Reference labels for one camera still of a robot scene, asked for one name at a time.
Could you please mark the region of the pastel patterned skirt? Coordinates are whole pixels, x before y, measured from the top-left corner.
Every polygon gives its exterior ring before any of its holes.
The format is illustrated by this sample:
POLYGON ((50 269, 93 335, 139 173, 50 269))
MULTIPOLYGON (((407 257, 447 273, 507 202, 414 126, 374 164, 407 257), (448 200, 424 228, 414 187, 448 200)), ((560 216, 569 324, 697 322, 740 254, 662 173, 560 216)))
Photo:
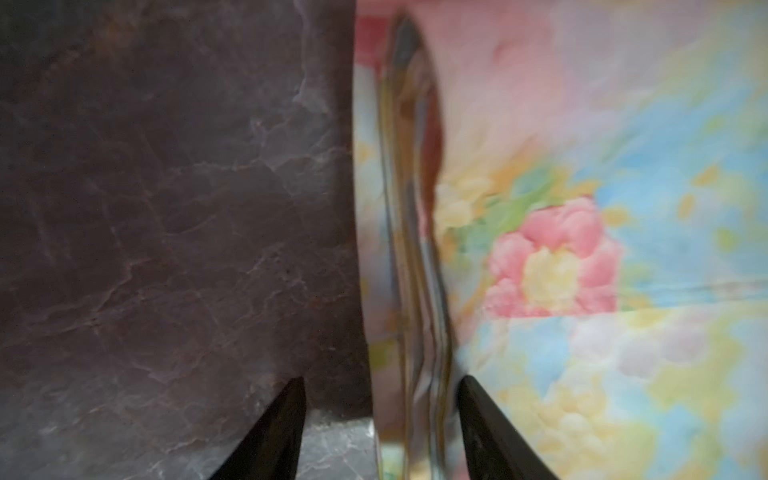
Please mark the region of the pastel patterned skirt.
POLYGON ((381 479, 469 475, 473 376, 559 479, 767 475, 767 5, 361 1, 381 479))

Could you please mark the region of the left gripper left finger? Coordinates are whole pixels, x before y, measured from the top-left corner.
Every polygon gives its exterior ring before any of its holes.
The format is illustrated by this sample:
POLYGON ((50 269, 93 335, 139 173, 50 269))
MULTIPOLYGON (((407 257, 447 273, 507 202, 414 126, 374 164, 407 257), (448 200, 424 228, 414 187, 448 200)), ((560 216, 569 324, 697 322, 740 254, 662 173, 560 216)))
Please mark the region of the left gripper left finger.
POLYGON ((307 403, 302 377, 291 379, 210 480, 293 480, 307 403))

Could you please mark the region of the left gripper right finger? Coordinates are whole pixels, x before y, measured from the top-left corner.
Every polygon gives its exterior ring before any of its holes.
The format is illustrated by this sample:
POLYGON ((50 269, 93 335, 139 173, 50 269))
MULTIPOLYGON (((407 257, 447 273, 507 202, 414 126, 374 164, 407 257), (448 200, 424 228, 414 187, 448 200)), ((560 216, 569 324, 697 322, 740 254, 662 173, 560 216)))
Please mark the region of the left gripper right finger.
POLYGON ((471 480, 558 479, 473 376, 459 382, 457 407, 471 480))

